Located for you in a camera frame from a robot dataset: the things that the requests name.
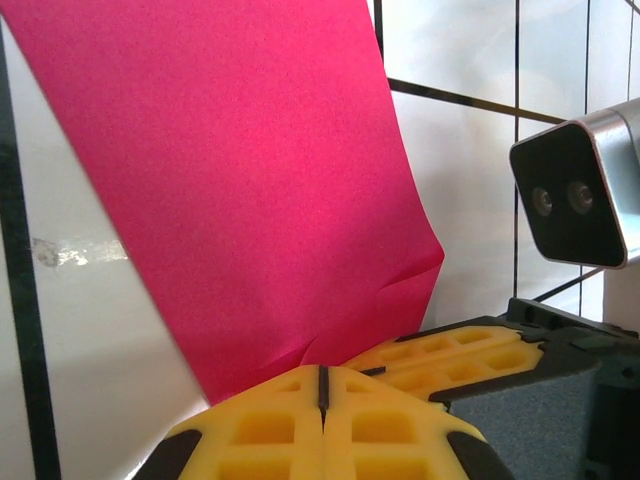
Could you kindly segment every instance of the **pink paper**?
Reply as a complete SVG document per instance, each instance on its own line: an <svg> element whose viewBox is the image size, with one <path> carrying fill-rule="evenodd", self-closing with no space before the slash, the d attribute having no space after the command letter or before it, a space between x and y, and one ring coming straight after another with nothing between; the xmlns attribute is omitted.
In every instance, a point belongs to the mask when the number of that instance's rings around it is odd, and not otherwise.
<svg viewBox="0 0 640 480"><path fill-rule="evenodd" d="M419 327L443 253L364 0L0 9L211 402Z"/></svg>

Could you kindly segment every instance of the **black camera face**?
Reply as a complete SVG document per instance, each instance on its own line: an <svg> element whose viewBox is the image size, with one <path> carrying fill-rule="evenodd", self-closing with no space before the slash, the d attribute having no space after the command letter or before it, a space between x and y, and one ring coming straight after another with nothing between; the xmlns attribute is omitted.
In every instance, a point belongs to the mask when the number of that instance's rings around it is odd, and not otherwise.
<svg viewBox="0 0 640 480"><path fill-rule="evenodd" d="M510 160L540 253L571 263L622 264L622 238L584 129L568 123L516 144Z"/></svg>

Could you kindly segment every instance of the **yellow foam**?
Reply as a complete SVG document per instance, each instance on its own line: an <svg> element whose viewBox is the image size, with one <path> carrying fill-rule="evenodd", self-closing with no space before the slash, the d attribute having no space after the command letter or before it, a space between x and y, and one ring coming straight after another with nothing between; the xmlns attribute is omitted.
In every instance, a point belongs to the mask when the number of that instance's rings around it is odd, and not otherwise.
<svg viewBox="0 0 640 480"><path fill-rule="evenodd" d="M319 368L305 366L174 427L202 438L180 480L466 480L446 435L480 432L347 368L329 369L324 431Z"/></svg>
<svg viewBox="0 0 640 480"><path fill-rule="evenodd" d="M375 378L422 399L434 392L536 367L544 352L515 330L467 326L433 335L385 342L345 364L356 370L384 366Z"/></svg>

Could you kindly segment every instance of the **camera lens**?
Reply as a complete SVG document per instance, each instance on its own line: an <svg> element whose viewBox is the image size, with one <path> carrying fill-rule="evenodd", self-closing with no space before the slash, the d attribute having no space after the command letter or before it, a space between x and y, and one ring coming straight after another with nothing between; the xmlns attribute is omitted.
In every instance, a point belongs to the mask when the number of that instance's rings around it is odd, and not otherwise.
<svg viewBox="0 0 640 480"><path fill-rule="evenodd" d="M553 202L551 201L551 195L546 190L536 187L533 189L533 206L543 217L551 215L553 209Z"/></svg>
<svg viewBox="0 0 640 480"><path fill-rule="evenodd" d="M593 207L591 189L582 182L572 182L567 188L569 203L580 215L585 215Z"/></svg>

